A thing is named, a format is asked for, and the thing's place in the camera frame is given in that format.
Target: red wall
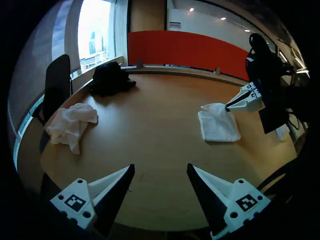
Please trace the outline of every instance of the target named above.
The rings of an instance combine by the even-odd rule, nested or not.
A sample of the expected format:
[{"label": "red wall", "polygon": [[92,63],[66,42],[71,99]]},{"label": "red wall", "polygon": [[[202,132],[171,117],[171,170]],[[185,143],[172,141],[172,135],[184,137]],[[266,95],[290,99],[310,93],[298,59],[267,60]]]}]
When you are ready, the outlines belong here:
[{"label": "red wall", "polygon": [[179,31],[141,31],[128,34],[129,64],[172,64],[215,70],[248,80],[248,52],[227,42]]}]

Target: wooden table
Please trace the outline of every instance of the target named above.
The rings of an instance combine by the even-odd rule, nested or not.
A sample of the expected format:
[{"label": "wooden table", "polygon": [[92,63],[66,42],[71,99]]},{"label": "wooden table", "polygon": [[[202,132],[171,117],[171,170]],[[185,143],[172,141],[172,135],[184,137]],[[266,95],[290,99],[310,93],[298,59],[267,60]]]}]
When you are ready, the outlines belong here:
[{"label": "wooden table", "polygon": [[233,182],[245,178],[257,186],[296,157],[290,138],[280,142],[264,134],[258,112],[236,112],[242,138],[235,143],[205,142],[198,111],[228,102],[240,87],[227,83],[155,74],[132,74],[137,88],[113,97],[86,96],[99,123],[81,141],[81,155],[67,145],[45,148],[41,164],[65,188],[76,178],[88,182],[131,163],[136,174],[116,222],[149,230],[189,230],[207,226],[186,168],[192,163]]}]

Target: window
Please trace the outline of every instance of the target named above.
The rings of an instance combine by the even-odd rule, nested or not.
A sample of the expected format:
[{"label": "window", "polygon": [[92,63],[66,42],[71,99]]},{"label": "window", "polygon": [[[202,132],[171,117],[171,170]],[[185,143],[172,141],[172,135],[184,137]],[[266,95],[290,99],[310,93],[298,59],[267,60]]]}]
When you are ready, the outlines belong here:
[{"label": "window", "polygon": [[84,0],[79,17],[78,48],[82,73],[115,57],[115,2]]}]

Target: folded white towel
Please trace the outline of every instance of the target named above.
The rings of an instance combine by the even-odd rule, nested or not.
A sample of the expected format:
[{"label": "folded white towel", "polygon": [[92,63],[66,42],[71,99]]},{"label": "folded white towel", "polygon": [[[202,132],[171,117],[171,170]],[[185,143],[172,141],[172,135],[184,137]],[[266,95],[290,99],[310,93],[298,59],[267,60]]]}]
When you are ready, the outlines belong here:
[{"label": "folded white towel", "polygon": [[225,107],[222,103],[212,103],[202,106],[198,112],[205,141],[235,142],[241,138],[233,114]]},{"label": "folded white towel", "polygon": [[98,122],[97,110],[88,104],[77,103],[69,109],[58,109],[46,130],[51,135],[52,144],[67,144],[74,154],[80,154],[79,140],[88,122]]}]

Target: black chair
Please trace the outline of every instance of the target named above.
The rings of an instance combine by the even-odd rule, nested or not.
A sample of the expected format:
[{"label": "black chair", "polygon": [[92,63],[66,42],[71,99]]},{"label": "black chair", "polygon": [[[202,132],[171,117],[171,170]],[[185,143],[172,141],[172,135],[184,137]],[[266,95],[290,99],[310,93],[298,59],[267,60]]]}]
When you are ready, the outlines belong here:
[{"label": "black chair", "polygon": [[[70,58],[64,54],[54,60],[46,71],[46,84],[43,102],[34,110],[32,117],[44,126],[56,110],[73,94],[70,78]],[[40,140],[40,153],[43,152],[50,136],[43,132]]]}]

